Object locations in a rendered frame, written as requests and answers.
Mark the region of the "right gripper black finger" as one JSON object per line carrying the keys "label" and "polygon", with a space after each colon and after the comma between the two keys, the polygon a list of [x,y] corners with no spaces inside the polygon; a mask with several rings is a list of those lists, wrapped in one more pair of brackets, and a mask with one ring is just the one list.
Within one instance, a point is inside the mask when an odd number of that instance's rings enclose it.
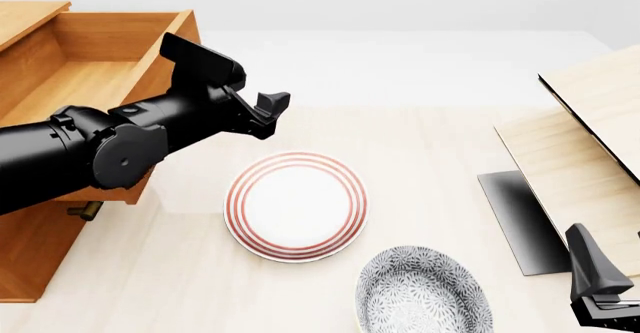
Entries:
{"label": "right gripper black finger", "polygon": [[571,302],[583,297],[620,295],[634,287],[583,224],[572,224],[565,236],[571,260]]}

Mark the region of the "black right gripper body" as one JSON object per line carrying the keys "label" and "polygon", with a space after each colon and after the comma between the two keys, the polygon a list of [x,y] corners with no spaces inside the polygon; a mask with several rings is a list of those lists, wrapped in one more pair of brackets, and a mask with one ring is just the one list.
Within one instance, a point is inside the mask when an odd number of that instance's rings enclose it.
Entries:
{"label": "black right gripper body", "polygon": [[640,328],[640,299],[606,302],[602,296],[583,296],[571,308],[580,326]]}

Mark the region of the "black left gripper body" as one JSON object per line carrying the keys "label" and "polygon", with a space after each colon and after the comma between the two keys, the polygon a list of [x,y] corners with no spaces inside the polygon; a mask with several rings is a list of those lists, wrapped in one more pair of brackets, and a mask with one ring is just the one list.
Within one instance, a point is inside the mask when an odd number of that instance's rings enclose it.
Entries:
{"label": "black left gripper body", "polygon": [[268,118],[251,107],[233,89],[222,86],[215,89],[215,121],[220,131],[244,134],[266,140],[275,134],[276,119]]}

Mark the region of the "open wooden drawer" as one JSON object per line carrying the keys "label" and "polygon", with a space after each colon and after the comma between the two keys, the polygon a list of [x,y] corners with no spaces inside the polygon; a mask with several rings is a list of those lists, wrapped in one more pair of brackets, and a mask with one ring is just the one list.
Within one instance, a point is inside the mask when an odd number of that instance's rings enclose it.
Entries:
{"label": "open wooden drawer", "polygon": [[57,14],[0,51],[0,128],[161,95],[174,66],[159,54],[165,33],[200,41],[194,11]]}

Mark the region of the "wooden cabinet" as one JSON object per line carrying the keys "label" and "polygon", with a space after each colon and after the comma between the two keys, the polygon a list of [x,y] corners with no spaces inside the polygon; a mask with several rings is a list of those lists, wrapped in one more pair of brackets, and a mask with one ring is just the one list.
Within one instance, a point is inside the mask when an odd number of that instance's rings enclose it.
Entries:
{"label": "wooden cabinet", "polygon": [[[65,62],[51,21],[68,11],[65,1],[0,2],[0,127],[24,124],[8,115]],[[82,200],[49,200],[0,215],[0,303],[41,298],[84,221]]]}

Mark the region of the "white plate with red rings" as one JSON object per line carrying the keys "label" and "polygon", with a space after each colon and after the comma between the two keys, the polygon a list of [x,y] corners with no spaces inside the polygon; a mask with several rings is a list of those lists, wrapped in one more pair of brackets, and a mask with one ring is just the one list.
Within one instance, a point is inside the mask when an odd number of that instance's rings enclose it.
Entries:
{"label": "white plate with red rings", "polygon": [[242,170],[223,200],[236,242],[258,257],[308,263],[344,250],[369,219],[370,200],[356,171],[317,152],[268,155]]}

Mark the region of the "black and white patterned bowl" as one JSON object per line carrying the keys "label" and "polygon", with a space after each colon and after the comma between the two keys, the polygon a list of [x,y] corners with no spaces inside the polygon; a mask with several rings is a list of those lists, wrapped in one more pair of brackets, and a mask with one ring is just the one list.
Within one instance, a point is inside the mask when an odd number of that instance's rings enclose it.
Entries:
{"label": "black and white patterned bowl", "polygon": [[355,287],[361,333],[495,333],[480,284],[452,257],[403,245],[376,254]]}

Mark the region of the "pale wooden board black edge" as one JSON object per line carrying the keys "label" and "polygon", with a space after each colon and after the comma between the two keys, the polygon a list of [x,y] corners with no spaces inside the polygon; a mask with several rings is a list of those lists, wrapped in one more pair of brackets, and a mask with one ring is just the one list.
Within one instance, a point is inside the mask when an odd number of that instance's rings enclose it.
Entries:
{"label": "pale wooden board black edge", "polygon": [[640,185],[640,44],[538,80]]}

